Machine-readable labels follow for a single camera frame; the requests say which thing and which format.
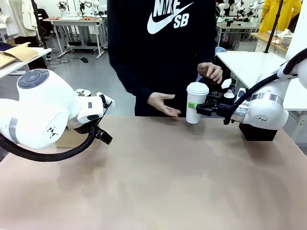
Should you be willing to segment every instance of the person's right hand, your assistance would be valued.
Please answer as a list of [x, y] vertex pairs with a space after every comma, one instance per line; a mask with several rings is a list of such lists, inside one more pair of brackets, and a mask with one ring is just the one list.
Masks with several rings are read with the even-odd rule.
[[164, 104], [164, 100], [174, 99], [174, 97], [175, 95], [153, 92], [149, 96], [147, 103], [168, 116], [178, 117], [178, 115], [181, 114], [180, 110], [171, 108]]

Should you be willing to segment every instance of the white paper cup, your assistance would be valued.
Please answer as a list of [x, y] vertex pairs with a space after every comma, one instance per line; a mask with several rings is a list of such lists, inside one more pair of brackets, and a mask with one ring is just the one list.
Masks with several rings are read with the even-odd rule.
[[196, 109], [189, 108], [189, 103], [203, 104], [209, 93], [209, 88], [203, 83], [193, 82], [187, 87], [188, 101], [187, 101], [187, 122], [191, 124], [199, 123], [201, 115], [196, 112]]

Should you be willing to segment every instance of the text nike sb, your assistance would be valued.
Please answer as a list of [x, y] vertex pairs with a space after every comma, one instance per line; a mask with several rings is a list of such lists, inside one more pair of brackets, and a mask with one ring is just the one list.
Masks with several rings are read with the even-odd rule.
[[[179, 9], [180, 1], [178, 0], [155, 0], [153, 13], [150, 14], [147, 23], [148, 32], [152, 35], [156, 34], [164, 27], [166, 27], [168, 24], [170, 24], [173, 21], [173, 19], [175, 21], [174, 23], [175, 29], [186, 26], [189, 22], [189, 14], [185, 13], [181, 15], [180, 13], [183, 12], [187, 7], [189, 7], [192, 4], [193, 2]], [[155, 22], [153, 20], [153, 17], [167, 15], [167, 14], [171, 15], [167, 16], [166, 18], [158, 22]]]

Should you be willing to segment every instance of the nike swoosh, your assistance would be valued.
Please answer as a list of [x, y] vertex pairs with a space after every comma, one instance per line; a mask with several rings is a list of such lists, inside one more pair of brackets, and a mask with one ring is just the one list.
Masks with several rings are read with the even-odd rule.
[[192, 5], [192, 3], [190, 3], [189, 5], [181, 8], [180, 10], [177, 10], [176, 12], [174, 12], [172, 15], [169, 15], [167, 18], [164, 18], [163, 20], [159, 21], [159, 22], [154, 22], [153, 20], [153, 13], [150, 14], [149, 16], [149, 20], [147, 23], [147, 30], [150, 34], [156, 34], [157, 32], [159, 32], [160, 30], [162, 30], [164, 27], [166, 27], [168, 24], [170, 24], [173, 20], [173, 18], [175, 18], [178, 14], [180, 14], [181, 12], [183, 12], [187, 7], [189, 7], [190, 5]]

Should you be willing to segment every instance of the floor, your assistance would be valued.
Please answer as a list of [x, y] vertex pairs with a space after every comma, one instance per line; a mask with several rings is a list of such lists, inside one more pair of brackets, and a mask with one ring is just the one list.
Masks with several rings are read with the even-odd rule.
[[[53, 48], [51, 58], [56, 58], [59, 51], [56, 40], [50, 38], [47, 46]], [[83, 88], [90, 90], [92, 94], [102, 92], [116, 101], [116, 107], [109, 109], [107, 114], [113, 115], [134, 115], [135, 98], [127, 93], [115, 71], [109, 64], [107, 52], [99, 60], [96, 55], [90, 53], [67, 54], [65, 57], [69, 60], [68, 64], [57, 64], [51, 62], [51, 70], [59, 74], [74, 90]], [[76, 58], [85, 57], [88, 63], [83, 63]], [[8, 76], [0, 79], [0, 98], [9, 98], [18, 100], [16, 82], [19, 76]], [[290, 134], [293, 124], [288, 124], [285, 131]], [[300, 144], [301, 150], [307, 154], [307, 145]]]

